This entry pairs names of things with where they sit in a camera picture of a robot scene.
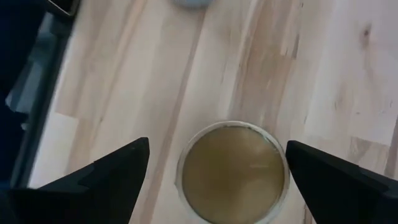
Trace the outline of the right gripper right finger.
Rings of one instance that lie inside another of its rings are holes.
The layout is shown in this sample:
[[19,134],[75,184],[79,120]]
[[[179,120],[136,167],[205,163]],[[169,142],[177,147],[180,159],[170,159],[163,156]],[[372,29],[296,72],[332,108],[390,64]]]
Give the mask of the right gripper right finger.
[[317,224],[398,224],[398,181],[294,140],[285,156]]

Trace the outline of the floral candle tin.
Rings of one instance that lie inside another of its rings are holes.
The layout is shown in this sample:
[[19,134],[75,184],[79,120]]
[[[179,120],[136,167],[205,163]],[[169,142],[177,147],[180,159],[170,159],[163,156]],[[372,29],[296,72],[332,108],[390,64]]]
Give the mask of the floral candle tin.
[[208,7],[214,0],[171,0],[174,4],[187,8]]

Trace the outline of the black table frame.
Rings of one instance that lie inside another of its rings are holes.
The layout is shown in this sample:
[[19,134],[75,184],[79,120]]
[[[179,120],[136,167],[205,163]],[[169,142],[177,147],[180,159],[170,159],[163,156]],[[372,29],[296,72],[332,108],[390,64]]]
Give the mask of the black table frame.
[[[26,187],[44,133],[50,95],[72,34],[81,0],[0,0],[0,189]],[[44,75],[30,113],[6,103],[29,57],[48,38]]]

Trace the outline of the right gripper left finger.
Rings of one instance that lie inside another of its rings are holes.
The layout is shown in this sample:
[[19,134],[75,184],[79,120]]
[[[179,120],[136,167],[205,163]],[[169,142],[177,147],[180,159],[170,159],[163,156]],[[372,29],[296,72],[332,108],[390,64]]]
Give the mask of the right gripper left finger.
[[149,138],[141,137],[43,187],[64,224],[128,224],[146,176]]

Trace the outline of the round tan-top tin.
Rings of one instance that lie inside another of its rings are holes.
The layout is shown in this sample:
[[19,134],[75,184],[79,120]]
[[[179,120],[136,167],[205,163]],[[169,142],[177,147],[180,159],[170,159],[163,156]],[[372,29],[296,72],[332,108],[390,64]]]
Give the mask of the round tan-top tin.
[[278,140],[244,121],[221,121],[196,133],[182,150],[175,175],[183,206],[207,224],[269,224],[289,185]]

